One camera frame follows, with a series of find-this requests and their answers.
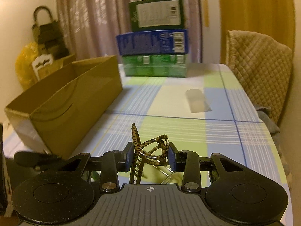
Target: white wall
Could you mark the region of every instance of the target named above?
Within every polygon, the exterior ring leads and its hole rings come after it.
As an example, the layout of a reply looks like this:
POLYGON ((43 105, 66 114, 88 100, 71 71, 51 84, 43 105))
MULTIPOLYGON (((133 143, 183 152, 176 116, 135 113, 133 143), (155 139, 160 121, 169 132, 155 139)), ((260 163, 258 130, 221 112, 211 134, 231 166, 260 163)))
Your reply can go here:
POLYGON ((219 0, 208 0, 208 7, 209 27, 205 27, 204 22, 202 23, 203 63, 220 63, 221 13, 219 0))
MULTIPOLYGON (((41 5, 57 18, 55 0, 0 0, 0 122, 6 119, 4 107, 22 92, 14 64, 22 48, 33 41, 33 12, 41 5)), ((39 13, 38 21, 48 21, 46 12, 39 13)))
POLYGON ((301 225, 301 0, 294 0, 296 41, 291 91, 280 124, 281 148, 293 175, 291 199, 294 225, 301 225))

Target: transparent plastic bag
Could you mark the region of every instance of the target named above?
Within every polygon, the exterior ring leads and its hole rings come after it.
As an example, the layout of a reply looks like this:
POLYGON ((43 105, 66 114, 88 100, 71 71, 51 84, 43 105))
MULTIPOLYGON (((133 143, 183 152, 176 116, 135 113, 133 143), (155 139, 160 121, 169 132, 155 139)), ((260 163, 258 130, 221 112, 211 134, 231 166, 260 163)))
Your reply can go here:
POLYGON ((16 60, 16 74, 24 91, 38 82, 31 65, 38 56, 38 44, 31 42, 22 49, 16 60))

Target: tablecloth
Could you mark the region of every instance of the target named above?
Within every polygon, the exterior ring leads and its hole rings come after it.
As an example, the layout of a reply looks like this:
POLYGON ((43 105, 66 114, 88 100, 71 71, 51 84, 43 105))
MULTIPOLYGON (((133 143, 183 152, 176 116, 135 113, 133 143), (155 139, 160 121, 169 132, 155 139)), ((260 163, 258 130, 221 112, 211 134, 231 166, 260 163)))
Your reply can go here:
MULTIPOLYGON (((123 91, 73 155, 122 150, 131 141, 135 123, 142 142, 166 134, 178 150, 207 157, 221 153, 278 182, 289 195, 273 140, 226 65, 190 64, 187 78, 126 77, 121 65, 119 71, 123 91), (185 97, 189 89, 200 89, 211 110, 191 113, 185 97)), ((12 157, 19 150, 27 148, 13 132, 4 140, 5 155, 12 157)), ((202 175, 202 186, 209 184, 208 176, 202 175)), ((290 196, 281 222, 293 225, 290 196)))

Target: light green package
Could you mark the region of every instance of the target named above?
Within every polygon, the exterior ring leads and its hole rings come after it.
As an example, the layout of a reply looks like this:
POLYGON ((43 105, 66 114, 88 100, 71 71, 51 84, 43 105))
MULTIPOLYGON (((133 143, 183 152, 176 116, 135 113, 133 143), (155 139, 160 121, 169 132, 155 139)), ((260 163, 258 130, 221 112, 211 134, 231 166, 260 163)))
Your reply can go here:
POLYGON ((126 76, 186 77, 187 54, 123 56, 126 76))

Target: blue box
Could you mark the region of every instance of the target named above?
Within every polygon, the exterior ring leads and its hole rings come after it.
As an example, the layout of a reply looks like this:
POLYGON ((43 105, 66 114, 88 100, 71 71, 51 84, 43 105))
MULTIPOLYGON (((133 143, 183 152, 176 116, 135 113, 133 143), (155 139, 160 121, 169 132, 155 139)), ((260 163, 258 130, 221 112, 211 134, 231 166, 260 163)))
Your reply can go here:
POLYGON ((116 40, 121 56, 188 53, 186 29, 129 32, 116 36, 116 40))

